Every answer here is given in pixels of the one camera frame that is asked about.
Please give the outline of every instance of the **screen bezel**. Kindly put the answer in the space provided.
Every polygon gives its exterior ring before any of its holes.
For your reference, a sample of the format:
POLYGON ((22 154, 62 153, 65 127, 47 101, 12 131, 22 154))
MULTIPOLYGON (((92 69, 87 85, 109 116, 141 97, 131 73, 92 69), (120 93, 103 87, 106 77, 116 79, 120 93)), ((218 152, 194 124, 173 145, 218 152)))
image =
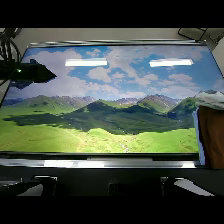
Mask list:
MULTIPOLYGON (((68 46, 121 46, 121 45, 196 45, 207 46, 204 41, 194 40, 92 40, 92 41, 59 41, 59 42, 42 42, 31 43, 27 46, 24 55, 30 48, 51 48, 51 47, 68 47, 68 46)), ((0 108, 8 93, 9 86, 0 102, 0 108)), ((87 159, 87 158, 152 158, 159 161, 194 161, 199 159, 199 153, 52 153, 52 152, 16 152, 16 151, 0 151, 0 158, 10 159, 87 159)))

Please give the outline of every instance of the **white cloth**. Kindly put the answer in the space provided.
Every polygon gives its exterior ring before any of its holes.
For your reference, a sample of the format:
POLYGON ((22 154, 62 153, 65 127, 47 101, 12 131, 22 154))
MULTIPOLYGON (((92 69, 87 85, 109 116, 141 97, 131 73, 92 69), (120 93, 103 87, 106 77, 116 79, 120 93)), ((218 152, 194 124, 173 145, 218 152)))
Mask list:
POLYGON ((208 94, 201 92, 195 96, 198 101, 196 106, 210 107, 215 110, 224 110, 224 94, 216 92, 214 94, 208 94))
POLYGON ((194 118, 194 127, 196 130, 196 138, 197 138, 198 148, 199 148, 199 161, 200 161, 201 165, 205 165, 204 148, 199 139, 198 113, 197 112, 198 112, 198 108, 196 109, 196 111, 193 111, 192 116, 194 118))

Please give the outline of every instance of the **sky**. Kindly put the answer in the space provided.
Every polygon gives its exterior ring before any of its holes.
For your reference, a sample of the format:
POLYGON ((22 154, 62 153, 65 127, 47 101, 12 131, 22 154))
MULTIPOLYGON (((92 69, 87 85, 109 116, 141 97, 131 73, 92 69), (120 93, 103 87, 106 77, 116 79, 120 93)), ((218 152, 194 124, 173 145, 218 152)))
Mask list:
POLYGON ((57 78, 19 90, 9 88, 6 98, 92 96, 96 99, 143 98, 163 94, 174 99, 195 96, 201 90, 224 92, 224 80, 206 46, 69 46, 27 49, 23 62, 35 59, 57 78), (106 66, 67 67, 67 59, 106 58, 106 66), (192 59, 190 66, 150 67, 150 60, 192 59))

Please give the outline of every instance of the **grass field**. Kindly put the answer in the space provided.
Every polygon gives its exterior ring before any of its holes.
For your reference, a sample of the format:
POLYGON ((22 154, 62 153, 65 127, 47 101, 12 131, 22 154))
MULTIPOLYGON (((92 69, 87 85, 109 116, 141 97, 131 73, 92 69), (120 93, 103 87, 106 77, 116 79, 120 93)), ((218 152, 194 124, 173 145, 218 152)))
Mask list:
POLYGON ((195 129, 153 114, 0 109, 0 150, 68 153, 193 153, 195 129))

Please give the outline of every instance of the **television screen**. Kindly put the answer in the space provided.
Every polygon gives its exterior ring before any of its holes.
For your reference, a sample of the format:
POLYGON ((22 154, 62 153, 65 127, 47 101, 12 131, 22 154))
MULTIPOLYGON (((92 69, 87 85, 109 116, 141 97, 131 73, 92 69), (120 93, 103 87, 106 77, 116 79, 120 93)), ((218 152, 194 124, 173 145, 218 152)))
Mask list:
POLYGON ((11 84, 0 109, 1 151, 198 153, 194 96, 224 91, 207 46, 28 48, 23 62, 30 59, 57 77, 11 84))

